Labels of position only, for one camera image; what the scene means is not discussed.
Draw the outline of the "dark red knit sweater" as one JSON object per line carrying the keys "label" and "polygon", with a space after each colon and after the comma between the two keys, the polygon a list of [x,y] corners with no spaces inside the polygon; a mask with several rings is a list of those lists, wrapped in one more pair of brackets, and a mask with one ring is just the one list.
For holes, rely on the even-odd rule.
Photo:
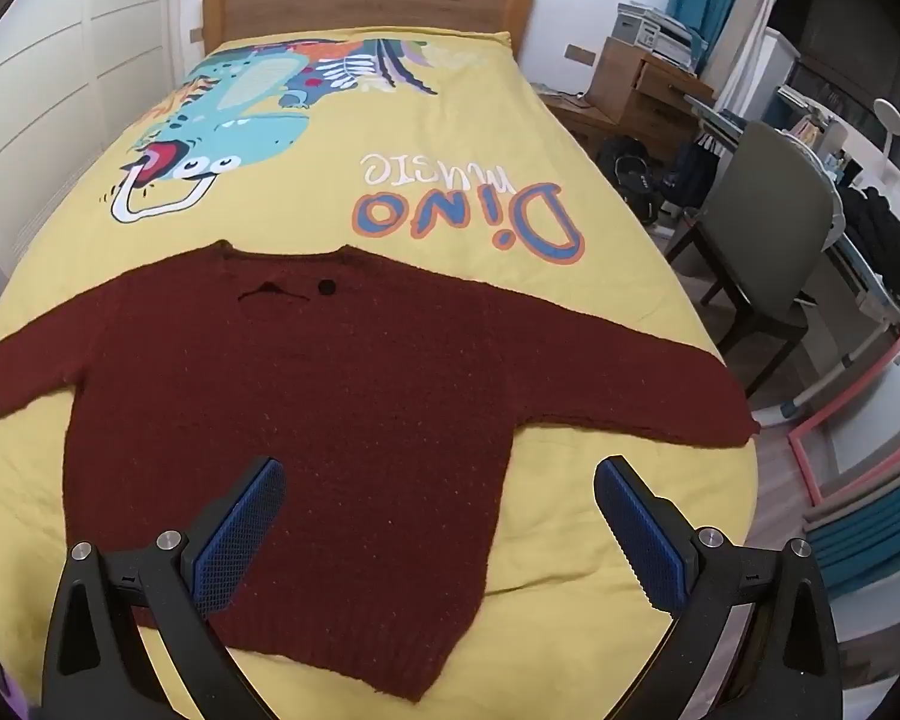
{"label": "dark red knit sweater", "polygon": [[520,427],[756,433],[707,351],[354,247],[216,242],[0,341],[0,415],[64,388],[69,535],[127,550],[277,458],[286,502],[219,634],[413,702],[481,606]]}

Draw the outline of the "teal folded mat stack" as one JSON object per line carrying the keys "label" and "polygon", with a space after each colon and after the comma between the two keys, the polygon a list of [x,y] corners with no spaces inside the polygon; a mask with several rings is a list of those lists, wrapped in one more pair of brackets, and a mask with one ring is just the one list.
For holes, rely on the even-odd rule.
{"label": "teal folded mat stack", "polygon": [[805,538],[831,600],[900,571],[900,467],[806,517]]}

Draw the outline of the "pink framed mirror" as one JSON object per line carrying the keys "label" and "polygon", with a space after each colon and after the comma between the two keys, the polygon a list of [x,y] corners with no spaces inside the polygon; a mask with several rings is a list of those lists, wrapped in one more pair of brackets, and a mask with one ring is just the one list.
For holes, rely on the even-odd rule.
{"label": "pink framed mirror", "polygon": [[899,338],[894,341],[894,343],[891,344],[891,346],[889,346],[889,348],[886,349],[886,351],[884,351],[884,353],[873,362],[873,364],[871,364],[871,366],[868,367],[854,383],[851,383],[843,392],[837,395],[836,398],[833,398],[827,405],[824,405],[821,410],[816,411],[816,413],[813,413],[809,418],[806,418],[805,421],[802,421],[800,424],[793,427],[792,431],[787,434],[787,442],[788,445],[790,445],[790,450],[792,450],[793,460],[797,463],[798,472],[800,472],[800,476],[802,477],[803,484],[806,488],[806,494],[808,494],[809,504],[813,505],[813,507],[818,507],[818,505],[823,504],[824,494],[823,491],[821,491],[820,483],[818,483],[816,475],[814,474],[811,461],[809,461],[809,455],[803,445],[803,439],[808,436],[813,429],[820,427],[823,422],[836,416],[839,411],[850,405],[855,398],[859,398],[861,394],[865,394],[866,390],[873,385],[873,382],[881,376],[884,369],[891,366],[894,359],[899,358],[899,356],[900,335]]}

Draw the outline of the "white wardrobe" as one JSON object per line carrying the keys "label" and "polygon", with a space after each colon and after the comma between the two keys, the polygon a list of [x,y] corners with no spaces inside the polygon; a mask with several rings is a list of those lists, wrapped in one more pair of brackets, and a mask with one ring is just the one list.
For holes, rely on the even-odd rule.
{"label": "white wardrobe", "polygon": [[0,18],[0,268],[172,86],[167,0],[13,0]]}

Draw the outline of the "white desk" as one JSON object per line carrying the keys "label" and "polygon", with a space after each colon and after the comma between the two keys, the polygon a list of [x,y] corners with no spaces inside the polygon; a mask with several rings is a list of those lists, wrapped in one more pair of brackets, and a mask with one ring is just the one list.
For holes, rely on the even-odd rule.
{"label": "white desk", "polygon": [[668,249],[667,259],[676,259],[692,245],[715,277],[709,293],[724,291],[735,305],[730,330],[718,342],[722,353],[752,333],[784,344],[746,393],[756,394],[806,337],[805,310],[814,301],[802,289],[824,255],[845,266],[850,284],[859,291],[857,309],[877,322],[852,353],[813,385],[752,413],[761,426],[779,426],[793,421],[889,328],[900,327],[900,307],[845,234],[836,184],[808,146],[763,122],[740,130],[694,96],[686,101],[707,132],[733,151],[733,158],[688,231]]}

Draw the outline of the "grey desk chair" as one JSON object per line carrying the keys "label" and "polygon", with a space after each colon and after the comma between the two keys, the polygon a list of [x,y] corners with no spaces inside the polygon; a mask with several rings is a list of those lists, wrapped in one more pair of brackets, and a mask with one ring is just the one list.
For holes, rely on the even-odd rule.
{"label": "grey desk chair", "polygon": [[798,294],[821,258],[838,198],[813,151],[751,122],[720,184],[665,252],[674,262],[696,249],[713,276],[707,298],[727,294],[735,316],[717,341],[722,355],[756,333],[781,344],[745,387],[747,395],[763,387],[808,332]]}

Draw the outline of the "black backpack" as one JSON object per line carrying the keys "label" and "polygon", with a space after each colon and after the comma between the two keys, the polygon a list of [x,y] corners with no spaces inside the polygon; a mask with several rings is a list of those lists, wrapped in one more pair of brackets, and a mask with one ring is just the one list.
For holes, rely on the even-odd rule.
{"label": "black backpack", "polygon": [[649,152],[642,142],[629,135],[608,138],[598,150],[596,165],[644,226],[656,222],[660,197],[653,182]]}

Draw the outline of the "yellow dinosaur bedspread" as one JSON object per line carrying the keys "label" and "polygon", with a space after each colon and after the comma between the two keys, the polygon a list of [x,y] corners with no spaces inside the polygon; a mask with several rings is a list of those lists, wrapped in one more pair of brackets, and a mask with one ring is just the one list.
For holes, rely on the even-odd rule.
{"label": "yellow dinosaur bedspread", "polygon": [[[263,252],[354,244],[707,348],[688,294],[634,213],[518,71],[504,39],[428,32],[413,71],[315,104],[289,153],[221,177],[196,205],[187,184],[140,188],[130,221],[110,203],[121,135],[23,252],[0,298],[0,340],[84,288],[195,245]],[[595,463],[621,454],[692,520],[746,533],[756,452],[691,450],[569,427],[518,436],[489,596],[417,704],[280,656],[247,658],[287,717],[598,718],[662,637],[596,510]]]}

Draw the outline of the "white desk lamp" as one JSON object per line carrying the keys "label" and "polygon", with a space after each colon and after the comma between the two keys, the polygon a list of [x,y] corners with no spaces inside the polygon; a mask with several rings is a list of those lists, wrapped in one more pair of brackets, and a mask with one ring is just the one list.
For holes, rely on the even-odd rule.
{"label": "white desk lamp", "polygon": [[889,99],[877,98],[873,101],[873,112],[875,112],[878,122],[884,128],[881,175],[889,177],[893,174],[893,171],[891,171],[891,167],[893,167],[891,164],[891,149],[893,149],[894,140],[900,137],[900,110]]}

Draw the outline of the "wooden nightstand cabinet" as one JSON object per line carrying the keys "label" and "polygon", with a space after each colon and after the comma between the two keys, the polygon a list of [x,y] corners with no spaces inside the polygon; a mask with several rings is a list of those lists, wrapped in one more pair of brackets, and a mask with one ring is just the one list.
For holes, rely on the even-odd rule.
{"label": "wooden nightstand cabinet", "polygon": [[631,137],[660,163],[699,132],[689,98],[715,103],[713,89],[668,60],[608,37],[582,98],[541,93],[546,107],[594,158],[606,140]]}

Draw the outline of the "wooden headboard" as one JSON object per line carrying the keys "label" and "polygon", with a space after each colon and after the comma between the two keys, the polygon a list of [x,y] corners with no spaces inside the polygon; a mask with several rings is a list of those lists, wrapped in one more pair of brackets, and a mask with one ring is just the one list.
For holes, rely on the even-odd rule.
{"label": "wooden headboard", "polygon": [[508,32],[523,44],[533,0],[203,0],[205,51],[247,37],[307,29],[442,28]]}

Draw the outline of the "grey storage box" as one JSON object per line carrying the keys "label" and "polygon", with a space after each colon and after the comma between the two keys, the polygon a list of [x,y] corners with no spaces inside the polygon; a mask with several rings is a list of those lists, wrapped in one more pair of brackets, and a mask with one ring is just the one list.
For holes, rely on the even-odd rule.
{"label": "grey storage box", "polygon": [[675,64],[691,65],[692,32],[655,8],[640,4],[617,5],[617,18],[611,36]]}

